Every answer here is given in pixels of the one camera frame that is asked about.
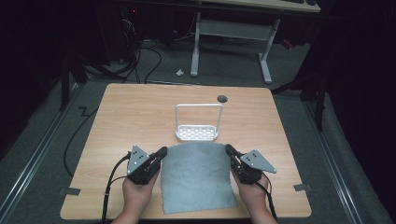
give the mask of white desk leg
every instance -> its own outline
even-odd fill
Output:
[[[270,52],[272,43],[274,42],[274,38],[279,23],[280,23],[280,19],[275,20],[274,25],[268,37],[267,45],[265,46],[264,53],[259,53],[260,65],[262,66],[262,75],[264,76],[264,82],[266,84],[272,83],[270,70],[268,69],[268,64],[267,64],[267,56],[268,53]]]
[[[191,62],[192,77],[198,76],[200,31],[201,31],[201,12],[197,12],[197,22],[195,24],[195,44],[194,44],[194,52],[192,53],[192,62]]]

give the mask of table leg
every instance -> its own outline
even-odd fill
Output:
[[[198,65],[199,65],[199,35],[201,31],[201,12],[197,12],[197,22],[195,23],[195,43],[194,51],[192,53],[191,62],[191,76],[198,76]]]
[[[277,27],[279,26],[279,23],[280,23],[280,19],[275,20],[274,25],[271,29],[271,32],[270,32],[268,40],[267,40],[267,45],[265,46],[264,53],[259,53],[260,65],[262,66],[262,75],[264,76],[264,82],[266,84],[272,83],[271,74],[270,74],[270,71],[268,69],[268,64],[267,64],[267,57],[268,57],[268,53],[270,52],[272,43],[274,42],[274,38],[275,38]]]
[[[64,111],[67,104],[69,103],[69,70],[67,69],[67,57],[64,57],[62,60],[62,73],[61,73],[61,81],[62,81],[62,104],[61,111]]]

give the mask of hand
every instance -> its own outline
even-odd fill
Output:
[[[124,207],[122,212],[114,219],[113,223],[137,223],[149,204],[152,189],[160,172],[158,172],[147,185],[136,185],[125,178],[122,183]]]
[[[250,213],[251,221],[253,224],[271,224],[276,223],[275,219],[267,209],[265,203],[266,193],[259,186],[252,184],[242,184],[236,174],[232,171],[233,178],[235,179],[236,185],[239,188],[239,196],[242,202],[247,207]],[[262,175],[259,184],[268,189],[268,179]]]

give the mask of cable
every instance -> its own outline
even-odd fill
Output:
[[[66,170],[66,172],[73,177],[74,175],[72,174],[72,172],[70,172],[67,163],[66,163],[66,155],[67,155],[67,151],[73,141],[73,139],[76,137],[76,134],[78,133],[78,131],[81,129],[82,125],[85,124],[85,122],[87,122],[87,120],[98,111],[98,108],[96,108],[95,110],[92,111],[91,114],[89,114],[88,116],[86,116],[86,118],[84,119],[84,121],[81,122],[81,124],[78,126],[78,128],[75,130],[75,132],[73,133],[72,137],[70,138],[69,142],[67,143],[66,148],[64,149],[64,169]]]
[[[114,72],[113,71],[109,71],[109,73],[104,73],[103,71],[99,71],[99,70],[98,70],[99,71],[99,73],[98,73],[98,72],[92,71],[88,67],[85,67],[85,71],[87,73],[92,74],[94,76],[102,76],[102,75],[108,75],[109,76],[109,75],[111,75],[111,77],[118,77],[119,74],[127,72],[128,70],[133,69],[134,67],[136,67],[136,64],[135,64],[136,63],[136,58],[134,56],[134,50],[140,48],[140,44],[141,43],[140,43],[139,39],[140,39],[140,36],[142,35],[143,29],[140,29],[137,33],[135,33],[134,32],[135,31],[134,25],[130,21],[125,20],[125,19],[123,19],[122,21],[123,22],[127,22],[129,31],[130,31],[131,27],[133,28],[133,34],[134,35],[132,36],[131,41],[129,41],[128,35],[124,32],[124,34],[126,35],[126,38],[127,38],[127,42],[130,42],[130,43],[127,43],[128,52],[127,52],[127,56],[126,56],[126,58],[130,57],[130,59],[129,59],[130,62],[125,67],[123,67],[123,68],[121,68],[121,69],[119,69],[117,71],[114,71]]]
[[[245,45],[253,44],[253,43],[259,41],[259,40],[255,40],[255,39],[249,39],[249,40],[245,41],[244,43],[237,43],[237,42],[234,42],[233,39],[235,39],[235,38],[225,38],[224,43],[229,44],[229,45],[245,46]]]
[[[222,46],[222,44],[223,44],[223,42],[224,42],[224,38],[223,37],[209,37],[209,36],[206,36],[207,37],[207,39],[215,39],[215,41],[212,41],[212,42],[209,42],[209,43],[215,43],[217,40],[219,41],[219,44],[217,45],[217,46],[215,46],[214,48],[205,48],[203,45],[202,45],[202,41],[200,42],[200,48],[202,48],[202,49],[218,49],[218,48],[220,48],[221,46]]]
[[[123,179],[123,178],[125,178],[125,177],[126,177],[126,175],[117,177],[117,178],[113,179],[113,181],[111,181],[111,184],[113,184],[114,182],[116,182],[116,180]]]
[[[132,74],[132,72],[135,71],[136,83],[140,84],[140,76],[137,74],[137,65],[139,64],[140,55],[141,55],[140,50],[141,50],[141,47],[139,45],[139,51],[138,51],[139,56],[137,57],[137,60],[135,60],[135,66],[131,69],[131,71],[128,73],[128,75],[125,77],[125,79],[122,81],[122,83],[125,83],[126,80],[128,79],[128,76],[130,76]]]
[[[197,16],[197,13],[195,12],[195,13],[194,13],[194,16],[192,17],[192,22],[191,22],[191,26],[190,26],[189,31],[188,31],[185,35],[183,35],[181,38],[175,39],[175,41],[182,40],[182,39],[185,39],[185,38],[189,38],[189,37],[191,37],[191,36],[194,36],[194,35],[189,35],[189,34],[191,33],[192,27],[194,26],[194,22],[195,22],[196,16]]]
[[[277,215],[276,215],[276,211],[275,211],[275,207],[274,207],[274,202],[273,202],[273,199],[272,199],[272,184],[271,184],[271,180],[268,178],[268,176],[265,173],[262,173],[262,174],[265,176],[265,178],[267,178],[270,190],[268,191],[259,182],[256,182],[255,185],[259,186],[259,188],[261,188],[262,190],[265,191],[265,193],[266,193],[266,195],[268,197],[268,205],[270,206],[271,213],[272,213],[274,219],[277,221]]]
[[[160,61],[159,61],[159,62],[157,63],[157,65],[146,75],[146,77],[145,77],[145,84],[148,84],[149,75],[151,75],[151,73],[154,72],[154,70],[157,69],[158,66],[160,66],[160,63],[161,63],[161,61],[163,60],[163,57],[161,56],[161,54],[160,54],[157,50],[154,50],[154,49],[147,49],[147,50],[151,50],[151,51],[155,52],[156,54],[158,54],[158,56],[160,56]]]
[[[136,69],[136,67],[137,67],[137,59],[136,59],[136,57],[134,56],[134,67],[131,68],[131,71],[128,73],[128,75],[126,75],[126,77],[124,78],[124,80],[122,81],[122,83],[125,83],[125,82],[126,82],[126,80],[128,79],[128,77],[132,74],[132,72]]]
[[[116,181],[119,178],[116,178],[115,180],[113,179],[113,175],[114,173],[116,173],[117,168],[119,168],[119,166],[126,160],[128,160],[131,156],[131,152],[128,152],[128,154],[124,157],[122,157],[121,160],[119,160],[119,162],[117,162],[117,164],[114,166],[113,171],[111,172],[110,177],[108,178],[108,182],[107,182],[107,186],[106,186],[106,192],[105,192],[105,198],[103,199],[103,212],[102,212],[102,224],[106,223],[106,215],[107,215],[107,205],[108,205],[108,197],[110,194],[110,186],[111,184]]]

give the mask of gray towel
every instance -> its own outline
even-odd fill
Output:
[[[161,180],[165,214],[237,206],[230,158],[222,144],[190,142],[169,147]]]

